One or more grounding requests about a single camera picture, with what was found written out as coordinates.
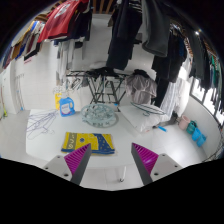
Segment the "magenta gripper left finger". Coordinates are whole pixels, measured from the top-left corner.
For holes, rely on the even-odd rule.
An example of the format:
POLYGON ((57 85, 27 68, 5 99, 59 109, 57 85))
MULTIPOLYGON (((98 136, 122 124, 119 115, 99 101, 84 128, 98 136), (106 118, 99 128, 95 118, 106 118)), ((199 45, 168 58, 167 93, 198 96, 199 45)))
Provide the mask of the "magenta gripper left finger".
POLYGON ((73 150, 71 153, 64 157, 69 170, 71 171, 71 182, 79 185, 83 178, 90 156, 92 154, 91 145, 87 144, 73 150))

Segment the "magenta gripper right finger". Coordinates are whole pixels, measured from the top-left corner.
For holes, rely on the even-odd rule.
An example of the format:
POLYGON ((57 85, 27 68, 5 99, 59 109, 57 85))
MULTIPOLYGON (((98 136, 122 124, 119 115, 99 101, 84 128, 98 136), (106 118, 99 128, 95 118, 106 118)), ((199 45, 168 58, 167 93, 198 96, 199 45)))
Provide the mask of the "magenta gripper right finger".
POLYGON ((131 154, 139 171, 143 185, 152 183, 151 172, 159 155, 136 143, 132 144, 131 154))

